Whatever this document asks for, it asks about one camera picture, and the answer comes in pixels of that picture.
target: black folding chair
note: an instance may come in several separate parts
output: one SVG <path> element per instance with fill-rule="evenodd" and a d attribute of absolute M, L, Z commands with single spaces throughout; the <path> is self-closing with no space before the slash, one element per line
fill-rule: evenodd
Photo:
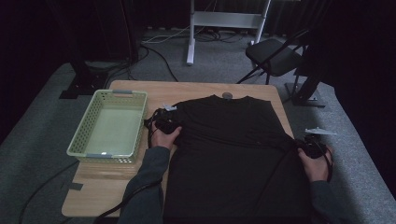
<path fill-rule="evenodd" d="M 270 76 L 280 77 L 297 68 L 303 63 L 304 59 L 296 50 L 299 48 L 303 48 L 303 50 L 306 49 L 309 42 L 308 33 L 309 30 L 303 29 L 292 35 L 284 43 L 271 38 L 247 47 L 246 55 L 253 63 L 257 64 L 257 66 L 236 82 L 236 84 L 240 84 L 252 77 L 261 76 L 266 73 L 267 78 L 265 84 L 268 85 Z M 262 69 L 262 71 L 258 75 L 254 74 L 260 69 Z"/>

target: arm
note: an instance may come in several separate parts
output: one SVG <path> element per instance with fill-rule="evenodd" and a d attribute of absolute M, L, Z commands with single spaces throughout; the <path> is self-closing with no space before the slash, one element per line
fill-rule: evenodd
<path fill-rule="evenodd" d="M 164 134 L 160 130 L 154 131 L 151 137 L 153 147 L 146 150 L 142 166 L 137 175 L 128 183 L 123 198 L 128 197 L 142 186 L 162 179 L 163 173 L 168 168 L 170 149 L 180 130 L 179 127 L 171 134 Z M 121 209 L 118 223 L 131 222 L 163 223 L 163 190 L 161 184 L 140 191 Z"/>
<path fill-rule="evenodd" d="M 325 156 L 332 161 L 332 148 L 328 147 Z M 311 188 L 311 200 L 314 207 L 312 223 L 352 223 L 350 217 L 337 202 L 329 183 L 326 181 L 329 170 L 324 157 L 311 159 L 302 149 L 298 149 L 299 157 L 303 162 L 305 173 Z"/>

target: black device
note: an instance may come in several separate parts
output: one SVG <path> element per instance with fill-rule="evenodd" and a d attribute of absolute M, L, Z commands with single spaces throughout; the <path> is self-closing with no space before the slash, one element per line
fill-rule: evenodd
<path fill-rule="evenodd" d="M 318 134 L 308 134 L 304 137 L 304 141 L 296 140 L 297 147 L 300 147 L 305 152 L 305 155 L 312 158 L 317 159 L 327 152 L 326 145 L 320 142 L 320 135 Z"/>
<path fill-rule="evenodd" d="M 324 157 L 324 159 L 326 160 L 328 169 L 329 169 L 329 175 L 327 177 L 327 182 L 330 182 L 332 179 L 332 163 L 330 163 L 329 158 L 327 158 L 327 156 L 325 155 L 326 152 L 327 151 L 330 152 L 330 150 L 326 147 L 326 145 L 324 145 L 320 142 L 320 135 L 311 133 L 304 137 L 304 141 L 296 139 L 296 143 L 297 143 L 297 147 L 300 147 L 304 151 L 306 156 L 308 156 L 312 159 L 317 159 L 322 156 Z"/>
<path fill-rule="evenodd" d="M 181 120 L 177 119 L 176 110 L 168 111 L 163 108 L 158 108 L 154 111 L 149 119 L 144 120 L 144 125 L 148 128 L 148 147 L 151 147 L 151 136 L 155 131 L 152 131 L 152 123 L 155 121 L 155 127 L 163 133 L 170 134 L 175 129 L 181 126 Z"/>

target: white stand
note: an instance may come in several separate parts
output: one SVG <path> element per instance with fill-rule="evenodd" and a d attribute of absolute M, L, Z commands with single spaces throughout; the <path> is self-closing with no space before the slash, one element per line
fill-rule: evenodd
<path fill-rule="evenodd" d="M 194 63 L 194 26 L 199 25 L 257 29 L 257 34 L 254 39 L 254 44 L 257 44 L 259 43 L 260 37 L 262 36 L 262 29 L 267 18 L 270 4 L 271 0 L 267 0 L 262 14 L 242 14 L 229 12 L 195 11 L 194 0 L 191 0 L 190 41 L 189 52 L 187 55 L 187 64 L 193 65 Z"/>

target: gray cloth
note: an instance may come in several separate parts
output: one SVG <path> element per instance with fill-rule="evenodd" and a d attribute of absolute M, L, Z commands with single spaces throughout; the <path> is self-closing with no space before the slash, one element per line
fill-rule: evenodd
<path fill-rule="evenodd" d="M 166 147 L 153 147 L 146 150 L 142 166 L 137 175 L 131 179 L 123 198 L 142 186 L 163 178 L 169 164 L 170 151 Z M 163 223 L 163 190 L 161 184 L 137 193 L 123 209 L 119 224 L 123 223 Z"/>

